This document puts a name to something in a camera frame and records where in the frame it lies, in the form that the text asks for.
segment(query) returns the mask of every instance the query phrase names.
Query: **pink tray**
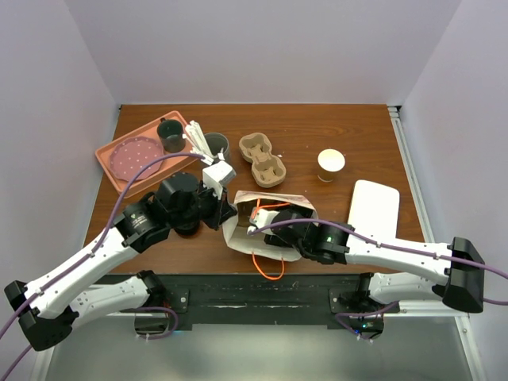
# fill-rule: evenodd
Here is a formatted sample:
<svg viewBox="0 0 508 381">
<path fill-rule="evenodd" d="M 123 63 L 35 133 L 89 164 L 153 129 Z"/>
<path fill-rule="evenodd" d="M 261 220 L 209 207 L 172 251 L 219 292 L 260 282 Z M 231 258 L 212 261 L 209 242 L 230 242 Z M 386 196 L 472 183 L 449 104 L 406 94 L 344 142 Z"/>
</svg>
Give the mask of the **pink tray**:
<svg viewBox="0 0 508 381">
<path fill-rule="evenodd" d="M 118 193 L 121 193 L 125 189 L 125 185 L 127 184 L 127 182 L 125 180 L 117 179 L 113 175 L 113 173 L 111 173 L 109 166 L 111 153 L 119 143 L 130 137 L 151 137 L 152 139 L 159 140 L 159 136 L 157 135 L 157 126 L 159 125 L 160 119 L 162 117 L 165 117 L 166 119 L 175 119 L 180 123 L 182 123 L 183 127 L 187 125 L 187 122 L 185 121 L 185 119 L 183 119 L 182 115 L 180 115 L 178 111 L 171 111 L 170 113 L 161 115 L 157 119 L 147 123 L 146 125 L 140 127 L 139 129 L 135 129 L 131 133 L 128 133 L 123 137 L 119 137 L 116 140 L 113 140 L 111 143 L 95 151 L 95 156 L 97 157 L 98 162 L 101 164 L 102 169 L 104 169 L 104 172 L 108 176 L 108 179 L 110 179 L 110 182 L 113 184 L 114 189 L 116 189 Z M 188 140 L 186 140 L 185 148 L 182 150 L 182 152 L 190 152 L 191 149 L 192 149 L 191 143 Z M 166 159 L 165 161 L 162 162 L 160 169 L 156 173 L 154 173 L 153 175 L 149 176 L 146 179 L 136 181 L 130 187 L 125 197 L 128 198 L 136 193 L 144 191 L 146 188 L 159 183 L 160 181 L 169 177 L 174 172 L 180 171 L 181 169 L 193 163 L 194 161 L 196 161 L 195 157 L 174 157 L 172 159 Z"/>
</svg>

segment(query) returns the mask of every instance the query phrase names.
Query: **white paper cup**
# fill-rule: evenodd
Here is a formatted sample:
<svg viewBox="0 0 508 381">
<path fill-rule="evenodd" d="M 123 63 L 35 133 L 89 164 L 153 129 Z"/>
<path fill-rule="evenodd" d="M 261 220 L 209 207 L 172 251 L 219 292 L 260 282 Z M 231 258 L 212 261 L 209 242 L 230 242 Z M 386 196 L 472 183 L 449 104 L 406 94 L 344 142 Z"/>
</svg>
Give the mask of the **white paper cup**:
<svg viewBox="0 0 508 381">
<path fill-rule="evenodd" d="M 337 177 L 337 173 L 344 168 L 346 159 L 335 149 L 325 149 L 317 156 L 319 172 L 317 176 L 321 181 L 329 183 Z"/>
</svg>

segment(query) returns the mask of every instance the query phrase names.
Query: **black mug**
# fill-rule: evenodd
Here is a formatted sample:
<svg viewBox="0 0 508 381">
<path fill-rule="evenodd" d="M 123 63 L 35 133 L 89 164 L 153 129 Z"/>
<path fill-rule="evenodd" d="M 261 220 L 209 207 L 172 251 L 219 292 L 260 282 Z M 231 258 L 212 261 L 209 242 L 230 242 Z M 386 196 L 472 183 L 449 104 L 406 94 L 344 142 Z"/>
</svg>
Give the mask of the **black mug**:
<svg viewBox="0 0 508 381">
<path fill-rule="evenodd" d="M 157 135 L 164 149 L 170 153 L 180 152 L 185 147 L 183 126 L 179 121 L 162 117 L 157 127 Z"/>
</svg>

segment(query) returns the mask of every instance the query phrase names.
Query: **paper bag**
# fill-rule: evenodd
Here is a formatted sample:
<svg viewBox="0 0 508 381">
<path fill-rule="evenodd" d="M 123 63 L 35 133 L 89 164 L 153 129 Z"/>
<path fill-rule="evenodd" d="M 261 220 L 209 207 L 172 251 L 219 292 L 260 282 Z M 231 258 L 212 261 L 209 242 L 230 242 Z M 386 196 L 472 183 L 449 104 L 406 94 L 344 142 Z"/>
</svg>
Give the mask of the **paper bag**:
<svg viewBox="0 0 508 381">
<path fill-rule="evenodd" d="M 249 216 L 252 209 L 256 207 L 257 199 L 275 200 L 277 202 L 289 202 L 312 211 L 312 218 L 318 218 L 313 205 L 305 197 L 297 194 L 276 194 L 264 192 L 251 192 L 239 190 L 235 194 L 234 205 L 238 209 L 238 215 L 231 217 L 222 224 L 222 234 L 225 243 L 229 248 L 251 255 L 252 252 L 258 256 L 266 256 L 273 260 L 284 260 L 294 262 L 302 258 L 294 248 L 280 248 L 264 243 L 265 234 L 257 233 L 253 236 L 247 235 L 249 227 Z"/>
</svg>

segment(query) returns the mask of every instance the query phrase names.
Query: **wooden tabletop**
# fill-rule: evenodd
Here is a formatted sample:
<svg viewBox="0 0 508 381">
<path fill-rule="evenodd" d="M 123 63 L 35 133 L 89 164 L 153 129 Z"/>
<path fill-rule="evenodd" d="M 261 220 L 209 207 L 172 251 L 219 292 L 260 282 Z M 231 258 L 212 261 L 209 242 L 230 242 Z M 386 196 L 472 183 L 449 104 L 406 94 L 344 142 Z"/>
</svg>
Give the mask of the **wooden tabletop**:
<svg viewBox="0 0 508 381">
<path fill-rule="evenodd" d="M 303 194 L 315 206 L 319 217 L 347 221 L 356 180 L 366 179 L 399 190 L 398 237 L 423 241 L 421 227 L 410 193 L 409 183 L 398 150 L 387 107 L 383 105 L 131 105 L 121 108 L 114 138 L 141 127 L 160 115 L 178 110 L 187 121 L 196 120 L 204 132 L 218 132 L 229 139 L 232 165 L 237 177 L 228 186 L 230 200 L 237 191 L 269 191 Z M 251 174 L 251 164 L 242 159 L 238 142 L 244 135 L 265 133 L 273 153 L 282 155 L 287 169 L 283 183 L 271 189 L 260 188 Z M 318 153 L 325 148 L 341 151 L 346 165 L 336 181 L 323 183 L 316 175 Z M 186 171 L 201 178 L 198 162 Z M 124 201 L 136 202 L 140 193 Z M 105 226 L 117 200 L 107 176 L 102 177 L 87 243 Z M 259 258 L 266 271 L 278 273 L 280 262 Z M 201 227 L 192 238 L 174 232 L 169 239 L 152 246 L 113 272 L 135 273 L 236 273 L 255 272 L 250 255 L 228 248 L 221 232 Z M 301 259 L 288 263 L 290 273 L 357 273 L 379 271 L 379 267 L 360 265 L 324 266 Z"/>
</svg>

